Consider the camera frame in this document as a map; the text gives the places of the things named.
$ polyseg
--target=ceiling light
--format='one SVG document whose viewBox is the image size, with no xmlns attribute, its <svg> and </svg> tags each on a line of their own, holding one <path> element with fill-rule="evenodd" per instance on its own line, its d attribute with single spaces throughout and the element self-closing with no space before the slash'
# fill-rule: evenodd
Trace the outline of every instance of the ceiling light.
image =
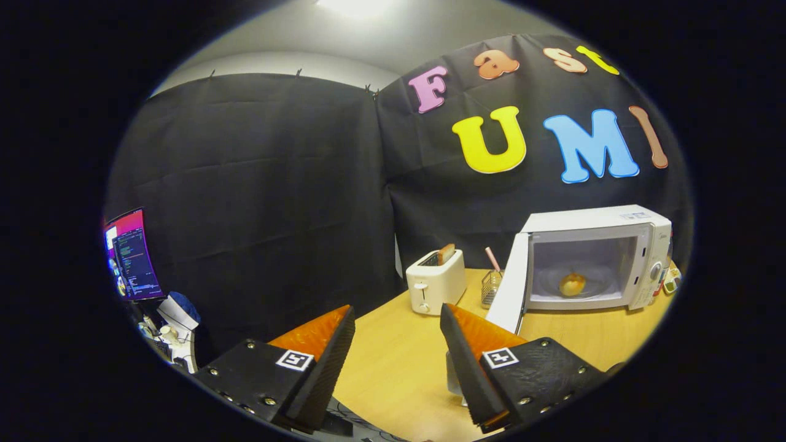
<svg viewBox="0 0 786 442">
<path fill-rule="evenodd" d="M 317 5 L 356 19 L 378 17 L 390 4 L 391 0 L 317 0 Z"/>
</svg>

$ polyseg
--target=black curtain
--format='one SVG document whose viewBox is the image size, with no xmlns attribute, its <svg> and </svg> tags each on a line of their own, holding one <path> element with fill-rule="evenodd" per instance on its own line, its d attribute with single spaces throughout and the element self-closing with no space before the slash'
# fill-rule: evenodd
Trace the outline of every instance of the black curtain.
<svg viewBox="0 0 786 442">
<path fill-rule="evenodd" d="M 385 87 L 376 101 L 384 162 L 395 212 L 395 230 L 404 268 L 430 250 L 453 242 L 465 253 L 467 267 L 489 268 L 484 249 L 490 246 L 505 266 L 513 238 L 531 213 L 639 204 L 671 219 L 674 261 L 684 268 L 693 237 L 693 202 L 685 160 L 678 140 L 656 106 L 617 69 L 612 75 L 576 51 L 591 45 L 573 38 L 517 35 L 478 42 L 423 63 Z M 587 73 L 566 72 L 543 54 L 560 48 L 580 60 Z M 518 70 L 488 80 L 473 65 L 486 50 L 501 50 L 520 63 Z M 436 66 L 444 66 L 444 104 L 424 114 L 408 82 Z M 668 157 L 668 167 L 655 168 L 641 125 L 628 110 L 643 108 Z M 503 153 L 507 141 L 491 111 L 516 106 L 526 142 L 523 162 L 511 171 L 483 174 L 464 159 L 452 126 L 481 116 L 481 131 L 490 153 Z M 640 172 L 629 178 L 603 178 L 590 171 L 576 184 L 561 180 L 564 161 L 553 132 L 543 126 L 551 116 L 567 115 L 592 134 L 592 112 L 609 109 Z"/>
<path fill-rule="evenodd" d="M 116 154 L 105 214 L 144 206 L 160 284 L 195 304 L 197 353 L 209 361 L 399 292 L 382 167 L 364 90 L 219 76 L 146 102 Z"/>
</svg>

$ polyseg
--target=monitor screen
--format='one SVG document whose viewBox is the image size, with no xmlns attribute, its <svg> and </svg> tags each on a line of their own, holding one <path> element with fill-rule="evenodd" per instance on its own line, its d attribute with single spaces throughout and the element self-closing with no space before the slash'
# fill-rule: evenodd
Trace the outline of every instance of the monitor screen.
<svg viewBox="0 0 786 442">
<path fill-rule="evenodd" d="M 150 263 L 142 209 L 111 221 L 104 236 L 109 271 L 120 296 L 126 300 L 164 297 Z"/>
</svg>

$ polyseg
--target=bread slice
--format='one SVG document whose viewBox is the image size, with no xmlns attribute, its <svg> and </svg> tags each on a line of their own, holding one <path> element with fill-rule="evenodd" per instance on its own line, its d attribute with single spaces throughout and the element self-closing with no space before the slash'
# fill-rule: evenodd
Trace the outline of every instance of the bread slice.
<svg viewBox="0 0 786 442">
<path fill-rule="evenodd" d="M 442 247 L 439 250 L 439 253 L 437 253 L 437 256 L 439 257 L 437 259 L 437 265 L 441 266 L 444 263 L 446 263 L 447 260 L 449 260 L 450 257 L 453 256 L 453 254 L 455 252 L 456 252 L 456 245 L 455 244 L 448 244 L 445 247 Z"/>
</svg>

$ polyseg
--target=bread roll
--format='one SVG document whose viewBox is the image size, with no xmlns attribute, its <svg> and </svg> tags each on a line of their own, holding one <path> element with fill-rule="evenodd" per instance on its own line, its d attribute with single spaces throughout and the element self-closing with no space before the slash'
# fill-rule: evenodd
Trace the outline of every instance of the bread roll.
<svg viewBox="0 0 786 442">
<path fill-rule="evenodd" d="M 584 290 L 586 279 L 578 273 L 571 273 L 560 281 L 560 293 L 566 297 L 574 297 Z"/>
</svg>

